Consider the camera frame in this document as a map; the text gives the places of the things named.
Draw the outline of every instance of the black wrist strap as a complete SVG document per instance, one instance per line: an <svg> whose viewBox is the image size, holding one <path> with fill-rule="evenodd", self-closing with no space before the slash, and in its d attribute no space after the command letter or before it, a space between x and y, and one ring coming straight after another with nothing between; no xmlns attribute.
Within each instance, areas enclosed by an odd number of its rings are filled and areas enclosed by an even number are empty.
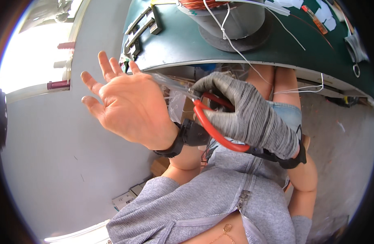
<svg viewBox="0 0 374 244"><path fill-rule="evenodd" d="M181 153L184 145L202 146L206 145L210 135L207 131L193 120L184 119L183 124L174 122L179 127L179 133L172 146L163 151L153 151L155 154L166 158L173 158Z"/></svg>
<svg viewBox="0 0 374 244"><path fill-rule="evenodd" d="M299 140L299 153L295 159L282 160L278 158L278 162L283 169L293 169L300 163L306 164L306 150L302 141Z"/></svg>
<svg viewBox="0 0 374 244"><path fill-rule="evenodd" d="M295 159L280 159L275 154L269 152L267 149L250 148L245 153L252 154L256 157L266 159L271 162L278 162L283 169L293 169L297 167L299 163L306 163L306 150L301 140L299 140L299 153Z"/></svg>

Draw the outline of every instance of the metal ring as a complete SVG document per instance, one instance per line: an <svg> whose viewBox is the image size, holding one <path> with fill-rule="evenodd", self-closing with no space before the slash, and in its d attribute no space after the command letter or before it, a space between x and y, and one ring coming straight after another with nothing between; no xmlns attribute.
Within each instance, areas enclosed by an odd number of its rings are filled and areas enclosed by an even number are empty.
<svg viewBox="0 0 374 244"><path fill-rule="evenodd" d="M359 68L359 65L357 63L352 66L352 70L353 70L353 73L355 74L356 78L359 78L360 77L360 68Z"/></svg>

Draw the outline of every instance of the hand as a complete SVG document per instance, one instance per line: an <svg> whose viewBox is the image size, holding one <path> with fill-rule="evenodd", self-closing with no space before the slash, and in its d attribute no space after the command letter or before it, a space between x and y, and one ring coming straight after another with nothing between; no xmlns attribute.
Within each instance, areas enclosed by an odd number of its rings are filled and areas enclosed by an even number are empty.
<svg viewBox="0 0 374 244"><path fill-rule="evenodd" d="M264 148L280 159L295 155L298 138L250 83L236 80L221 72L203 77L193 90L219 91L235 106L235 112L204 110L210 123L224 136L240 140L251 147Z"/></svg>
<svg viewBox="0 0 374 244"><path fill-rule="evenodd" d="M141 73L134 61L129 66L133 75L122 72L115 58L108 61L104 51L99 64L106 85L98 83L84 71L81 79L103 104L92 96L82 102L100 124L126 140L141 143L150 150L166 150L173 144L178 127L170 120L159 85L152 76Z"/></svg>

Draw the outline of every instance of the leg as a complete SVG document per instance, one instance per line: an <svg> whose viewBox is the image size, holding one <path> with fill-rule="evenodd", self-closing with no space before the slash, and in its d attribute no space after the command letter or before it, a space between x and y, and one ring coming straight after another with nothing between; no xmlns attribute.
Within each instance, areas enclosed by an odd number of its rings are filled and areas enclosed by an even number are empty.
<svg viewBox="0 0 374 244"><path fill-rule="evenodd" d="M261 74L264 79L270 83L268 84L265 82L259 74L253 70L253 68L249 68L248 77L245 80L246 82L251 83L256 87L258 92L264 97L265 100L268 100L272 91L273 85L273 77L274 77L274 69L271 65L263 65L263 64L253 64L253 67Z"/></svg>
<svg viewBox="0 0 374 244"><path fill-rule="evenodd" d="M297 77L295 70L289 68L278 67L275 72L275 83L273 88L273 102L287 103L297 106L301 109L301 100L299 99L299 93L280 93L275 92L282 90L290 90L298 88Z"/></svg>

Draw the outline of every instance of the copper wire coil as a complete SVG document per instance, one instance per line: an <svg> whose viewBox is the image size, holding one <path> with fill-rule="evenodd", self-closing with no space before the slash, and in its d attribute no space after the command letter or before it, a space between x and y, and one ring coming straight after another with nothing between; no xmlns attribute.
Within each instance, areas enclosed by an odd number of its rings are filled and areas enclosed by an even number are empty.
<svg viewBox="0 0 374 244"><path fill-rule="evenodd" d="M203 0L179 0L180 4L187 9L206 9ZM216 2L215 0L206 0L207 6L212 9L229 2Z"/></svg>

